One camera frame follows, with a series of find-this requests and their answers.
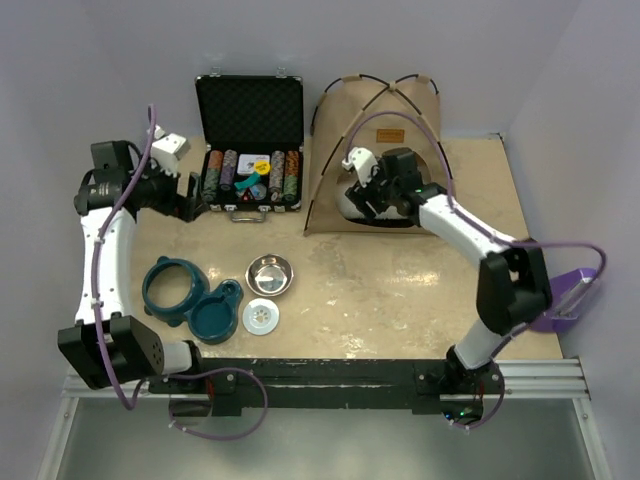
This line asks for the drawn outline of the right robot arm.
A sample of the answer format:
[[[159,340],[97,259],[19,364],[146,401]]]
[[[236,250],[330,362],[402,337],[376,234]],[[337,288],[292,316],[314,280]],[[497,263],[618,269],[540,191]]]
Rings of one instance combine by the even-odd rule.
[[[394,208],[414,225],[435,234],[462,254],[478,272],[477,320],[446,357],[445,379],[459,393],[481,380],[481,371],[516,331],[552,303],[542,250],[479,221],[441,185],[423,181],[415,153],[397,148],[375,156],[353,148],[342,161],[356,176],[346,198],[368,220]]]

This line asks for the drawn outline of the beige patterned pet cushion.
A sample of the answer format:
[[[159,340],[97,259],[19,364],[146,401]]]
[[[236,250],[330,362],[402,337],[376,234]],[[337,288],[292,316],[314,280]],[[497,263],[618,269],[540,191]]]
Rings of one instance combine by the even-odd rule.
[[[352,223],[358,223],[382,228],[408,228],[412,222],[401,216],[393,206],[383,213],[377,214],[373,220],[367,220],[365,216],[346,197],[346,191],[357,181],[353,172],[342,172],[337,179],[335,187],[335,203],[340,214]]]

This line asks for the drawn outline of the teal double pet bowl stand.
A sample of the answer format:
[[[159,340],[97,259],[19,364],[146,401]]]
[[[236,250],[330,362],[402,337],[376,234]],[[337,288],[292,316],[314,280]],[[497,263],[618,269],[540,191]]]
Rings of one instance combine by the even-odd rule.
[[[190,281],[186,296],[173,306],[163,307],[150,296],[151,285],[170,268],[185,270]],[[185,323],[198,340],[217,345],[229,340],[238,327],[239,307],[244,297],[240,283],[223,280],[211,289],[204,272],[194,263],[180,258],[161,256],[147,272],[141,287],[144,311],[147,315],[178,327]]]

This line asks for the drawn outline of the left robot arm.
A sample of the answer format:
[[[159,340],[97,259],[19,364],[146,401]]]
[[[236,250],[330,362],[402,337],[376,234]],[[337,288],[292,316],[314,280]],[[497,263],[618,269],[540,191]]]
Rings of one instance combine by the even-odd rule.
[[[131,301],[131,254],[137,217],[150,208],[183,221],[196,217],[199,178],[178,192],[179,160],[189,142],[168,134],[153,142],[143,173],[133,161],[142,152],[126,140],[95,143],[93,167],[83,177],[74,207],[84,239],[84,273],[74,324],[57,336],[60,352],[94,390],[172,374],[185,392],[200,390],[207,368],[186,341],[166,343],[135,318]]]

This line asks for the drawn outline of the stainless steel pet bowl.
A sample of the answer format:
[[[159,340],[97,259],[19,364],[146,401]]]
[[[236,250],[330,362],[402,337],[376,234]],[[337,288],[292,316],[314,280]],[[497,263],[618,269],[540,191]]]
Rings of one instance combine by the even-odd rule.
[[[256,295],[275,297],[292,284],[294,271],[287,259],[277,254],[265,254],[253,260],[245,272],[245,281]]]

